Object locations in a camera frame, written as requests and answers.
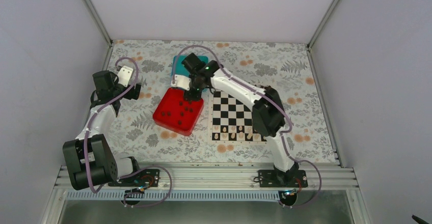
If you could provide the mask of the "red plastic tray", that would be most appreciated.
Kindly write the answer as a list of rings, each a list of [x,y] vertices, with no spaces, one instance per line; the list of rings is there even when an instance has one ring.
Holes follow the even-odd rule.
[[[184,91],[169,88],[153,113],[156,125],[190,136],[203,110],[204,100],[186,101]]]

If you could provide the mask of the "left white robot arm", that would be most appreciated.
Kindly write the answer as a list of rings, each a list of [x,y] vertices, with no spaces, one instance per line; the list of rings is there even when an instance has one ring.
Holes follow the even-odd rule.
[[[118,73],[104,70],[93,74],[95,91],[91,95],[90,116],[80,134],[63,144],[68,176],[75,190],[116,181],[120,177],[130,186],[142,178],[132,156],[114,156],[105,138],[117,118],[121,99],[138,99],[141,85],[132,79],[133,69],[123,66]]]

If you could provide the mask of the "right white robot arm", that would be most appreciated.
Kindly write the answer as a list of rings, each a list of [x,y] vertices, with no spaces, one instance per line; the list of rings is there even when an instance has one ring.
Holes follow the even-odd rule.
[[[270,146],[277,183],[288,187],[295,181],[299,164],[289,156],[284,134],[293,129],[279,93],[271,88],[251,85],[229,72],[218,60],[203,62],[191,53],[181,62],[188,76],[172,73],[171,87],[184,91],[184,99],[197,101],[204,89],[227,93],[252,112],[252,126]]]

